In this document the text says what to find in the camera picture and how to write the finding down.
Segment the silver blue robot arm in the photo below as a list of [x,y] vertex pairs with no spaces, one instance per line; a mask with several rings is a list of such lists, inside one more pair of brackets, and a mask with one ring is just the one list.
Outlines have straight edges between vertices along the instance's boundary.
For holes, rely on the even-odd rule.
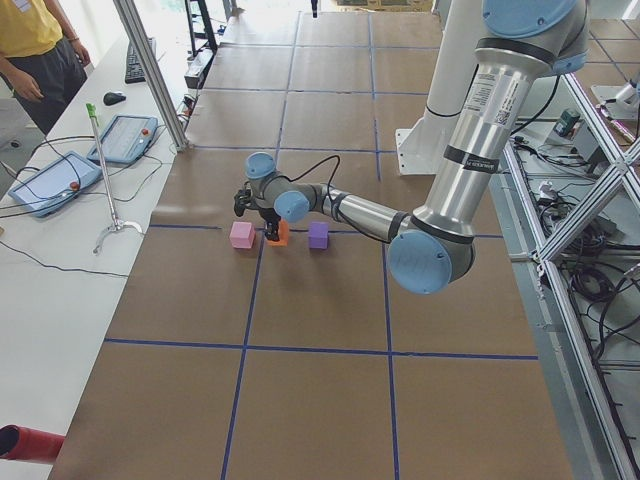
[[472,220],[533,83],[580,69],[586,59],[585,1],[455,1],[436,64],[438,111],[452,118],[425,203],[406,213],[335,188],[294,181],[264,152],[245,163],[234,211],[259,213],[269,239],[280,221],[311,212],[389,247],[404,289],[431,294],[464,276],[475,259]]

